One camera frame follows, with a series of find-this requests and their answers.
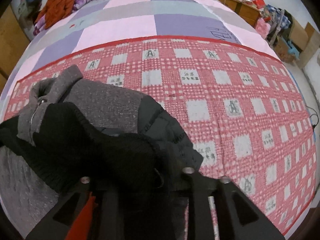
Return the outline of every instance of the floor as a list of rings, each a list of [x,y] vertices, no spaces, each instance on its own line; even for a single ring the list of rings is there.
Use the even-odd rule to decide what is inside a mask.
[[[305,102],[306,102],[307,106],[310,106],[313,109],[315,109],[317,111],[318,115],[320,116],[319,108],[318,108],[318,106],[316,104],[315,97],[314,97],[314,95],[313,95],[313,93],[311,91],[309,83],[308,83],[304,73],[302,72],[302,70],[299,69],[298,66],[295,65],[295,64],[284,63],[284,65],[292,73],[292,76],[296,80],[296,82],[298,84],[298,87],[301,90],[301,93],[302,93],[302,95],[303,95],[303,97],[305,99]],[[319,160],[320,159],[320,125],[316,126],[315,134],[316,134],[317,160]],[[318,166],[317,166],[317,175],[316,175],[316,185],[318,185],[319,181],[320,181],[320,162],[319,161],[317,161],[317,165]],[[297,227],[300,225],[300,223],[306,217],[306,215],[307,215],[307,213],[309,211],[309,208],[317,206],[317,204],[319,203],[319,200],[320,200],[320,191],[317,192],[316,197],[314,198],[313,202],[302,213],[302,215],[299,217],[297,222],[292,226],[292,228],[289,230],[289,232],[285,235],[286,239],[288,239],[292,235],[292,233],[297,229]]]

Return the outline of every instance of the power cord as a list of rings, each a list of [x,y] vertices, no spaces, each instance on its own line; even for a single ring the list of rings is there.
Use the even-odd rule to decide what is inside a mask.
[[[317,126],[317,125],[318,125],[318,123],[319,123],[319,116],[318,116],[317,111],[316,111],[316,110],[314,110],[312,107],[307,106],[307,105],[306,105],[306,107],[307,107],[307,108],[309,108],[309,109],[311,109],[311,110],[313,110],[313,111],[315,111],[315,113],[314,113],[314,114],[310,115],[310,117],[309,117],[310,119],[311,119],[311,117],[312,117],[313,115],[315,115],[315,116],[318,118],[317,123],[312,125],[312,129],[313,129],[313,131],[314,131],[314,130],[315,130],[315,128],[316,128],[316,126]]]

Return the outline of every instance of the bed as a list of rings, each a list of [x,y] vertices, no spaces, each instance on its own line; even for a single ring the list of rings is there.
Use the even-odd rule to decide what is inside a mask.
[[[28,103],[33,84],[71,64],[85,78],[151,95],[203,155],[201,173],[229,176],[281,233],[312,200],[315,139],[300,90],[267,42],[219,1],[93,0],[30,43],[1,94],[1,120]],[[23,172],[2,169],[1,205],[25,237],[58,195],[3,152]]]

